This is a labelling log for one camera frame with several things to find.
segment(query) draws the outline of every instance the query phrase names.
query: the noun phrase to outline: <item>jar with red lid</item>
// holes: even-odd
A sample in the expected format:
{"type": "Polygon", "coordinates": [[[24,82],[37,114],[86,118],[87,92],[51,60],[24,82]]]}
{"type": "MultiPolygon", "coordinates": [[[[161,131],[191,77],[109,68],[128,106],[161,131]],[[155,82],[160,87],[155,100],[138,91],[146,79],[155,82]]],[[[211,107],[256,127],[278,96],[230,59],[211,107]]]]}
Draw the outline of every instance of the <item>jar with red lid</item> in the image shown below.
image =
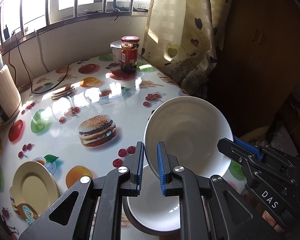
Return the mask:
{"type": "Polygon", "coordinates": [[[140,39],[136,36],[124,36],[121,38],[121,69],[124,72],[131,73],[137,70],[139,41],[140,39]]]}

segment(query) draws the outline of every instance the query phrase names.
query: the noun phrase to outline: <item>curtain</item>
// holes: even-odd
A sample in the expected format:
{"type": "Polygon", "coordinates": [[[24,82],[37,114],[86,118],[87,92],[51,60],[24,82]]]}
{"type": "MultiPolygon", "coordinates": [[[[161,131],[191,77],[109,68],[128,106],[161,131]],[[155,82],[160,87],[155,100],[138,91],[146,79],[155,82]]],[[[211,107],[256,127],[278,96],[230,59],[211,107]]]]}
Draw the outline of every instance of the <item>curtain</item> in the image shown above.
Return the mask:
{"type": "Polygon", "coordinates": [[[152,0],[141,55],[193,94],[216,66],[231,0],[152,0]]]}

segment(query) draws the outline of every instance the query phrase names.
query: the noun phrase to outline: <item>finger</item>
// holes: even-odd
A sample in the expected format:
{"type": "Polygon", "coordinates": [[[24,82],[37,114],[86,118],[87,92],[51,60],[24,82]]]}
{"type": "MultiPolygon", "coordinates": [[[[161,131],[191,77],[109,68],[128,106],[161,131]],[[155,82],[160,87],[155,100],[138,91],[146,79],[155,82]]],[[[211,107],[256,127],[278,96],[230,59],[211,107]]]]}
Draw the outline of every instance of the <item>finger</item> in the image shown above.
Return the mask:
{"type": "Polygon", "coordinates": [[[278,233],[284,232],[284,230],[278,224],[275,225],[274,230],[277,231],[278,233]]]}
{"type": "Polygon", "coordinates": [[[274,227],[276,225],[276,221],[273,219],[272,216],[270,216],[270,214],[265,211],[262,215],[262,217],[269,223],[269,225],[271,225],[272,227],[274,227]]]}

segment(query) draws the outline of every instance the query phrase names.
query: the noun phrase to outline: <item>red lid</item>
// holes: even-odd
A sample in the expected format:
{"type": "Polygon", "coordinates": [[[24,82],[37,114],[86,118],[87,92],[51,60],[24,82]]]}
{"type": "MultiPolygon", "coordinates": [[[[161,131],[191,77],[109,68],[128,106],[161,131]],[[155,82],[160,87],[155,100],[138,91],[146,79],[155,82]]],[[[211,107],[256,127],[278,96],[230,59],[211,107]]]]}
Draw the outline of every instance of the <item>red lid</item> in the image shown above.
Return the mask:
{"type": "Polygon", "coordinates": [[[127,42],[127,43],[137,43],[140,41],[140,39],[136,36],[124,36],[121,38],[121,41],[127,42]]]}

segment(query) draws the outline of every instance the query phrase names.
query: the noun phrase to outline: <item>wooden cabinet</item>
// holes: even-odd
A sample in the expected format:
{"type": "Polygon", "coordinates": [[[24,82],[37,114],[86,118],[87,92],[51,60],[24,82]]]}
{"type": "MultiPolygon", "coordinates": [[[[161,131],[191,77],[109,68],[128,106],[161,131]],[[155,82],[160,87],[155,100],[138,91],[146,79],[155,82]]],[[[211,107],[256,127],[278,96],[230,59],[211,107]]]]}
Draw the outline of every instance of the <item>wooden cabinet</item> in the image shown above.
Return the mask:
{"type": "Polygon", "coordinates": [[[233,0],[208,93],[234,134],[270,124],[299,76],[300,9],[294,0],[233,0]]]}

